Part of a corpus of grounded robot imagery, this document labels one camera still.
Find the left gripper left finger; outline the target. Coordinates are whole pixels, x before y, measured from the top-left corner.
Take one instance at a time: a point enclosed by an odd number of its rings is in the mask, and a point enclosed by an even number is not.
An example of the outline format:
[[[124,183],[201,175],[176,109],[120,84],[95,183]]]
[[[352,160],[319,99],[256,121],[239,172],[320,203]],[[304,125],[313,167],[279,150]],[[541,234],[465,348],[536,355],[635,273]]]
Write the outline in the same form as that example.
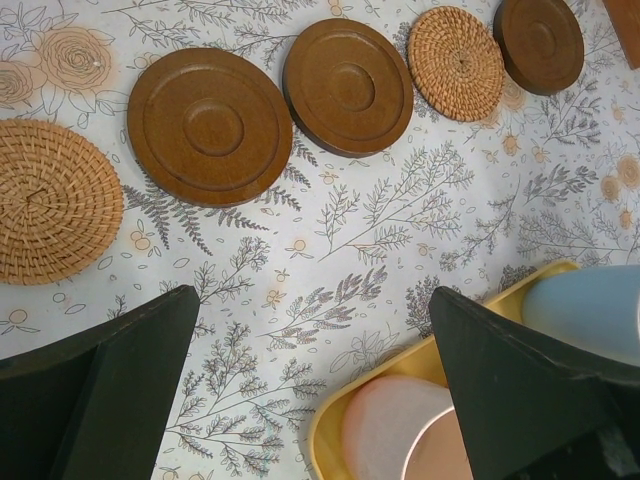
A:
[[[199,306],[181,285],[2,360],[2,478],[150,478]]]

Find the light blue mug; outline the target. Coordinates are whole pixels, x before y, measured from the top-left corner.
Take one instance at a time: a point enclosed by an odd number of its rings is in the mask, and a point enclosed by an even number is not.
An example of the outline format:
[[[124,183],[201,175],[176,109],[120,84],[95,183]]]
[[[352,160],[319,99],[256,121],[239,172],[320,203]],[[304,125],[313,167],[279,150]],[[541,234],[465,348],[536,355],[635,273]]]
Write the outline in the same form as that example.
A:
[[[639,267],[591,267],[544,279],[525,295],[521,316],[533,330],[637,366]]]

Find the brown wooden coaster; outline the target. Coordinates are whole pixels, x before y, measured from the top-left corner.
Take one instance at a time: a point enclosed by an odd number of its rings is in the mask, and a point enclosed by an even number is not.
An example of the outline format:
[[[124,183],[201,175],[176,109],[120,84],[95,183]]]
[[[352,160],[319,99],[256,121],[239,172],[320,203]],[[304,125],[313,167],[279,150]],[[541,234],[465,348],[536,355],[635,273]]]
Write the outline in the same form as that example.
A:
[[[150,179],[200,206],[235,206],[265,192],[288,163],[293,125],[274,82],[217,48],[172,52],[129,97],[127,130]]]
[[[503,1],[494,16],[493,35],[510,77],[531,93],[556,94],[581,74],[584,40],[564,1]]]
[[[321,20],[302,31],[284,62],[282,88],[300,129],[340,156],[388,148],[413,112],[404,60],[383,35],[353,20]]]

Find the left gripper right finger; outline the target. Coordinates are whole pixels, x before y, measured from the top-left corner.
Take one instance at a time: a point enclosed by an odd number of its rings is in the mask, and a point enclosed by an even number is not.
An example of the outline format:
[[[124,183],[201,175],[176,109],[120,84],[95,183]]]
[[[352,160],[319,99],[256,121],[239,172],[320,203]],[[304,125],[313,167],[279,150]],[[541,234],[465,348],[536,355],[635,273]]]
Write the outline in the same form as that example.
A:
[[[429,312],[474,478],[638,478],[638,368],[448,287]]]

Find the woven rattan coaster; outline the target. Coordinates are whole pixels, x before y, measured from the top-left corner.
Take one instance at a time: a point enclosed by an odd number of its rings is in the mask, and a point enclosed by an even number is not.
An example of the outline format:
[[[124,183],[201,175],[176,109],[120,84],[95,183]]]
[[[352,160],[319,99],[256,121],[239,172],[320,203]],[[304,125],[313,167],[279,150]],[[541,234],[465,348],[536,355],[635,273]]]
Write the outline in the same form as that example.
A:
[[[114,167],[84,136],[46,121],[2,121],[2,282],[79,273],[110,247],[123,210]]]
[[[505,83],[501,50],[467,11],[440,6],[424,12],[411,28],[407,54],[418,91],[445,117],[475,122],[498,105]]]

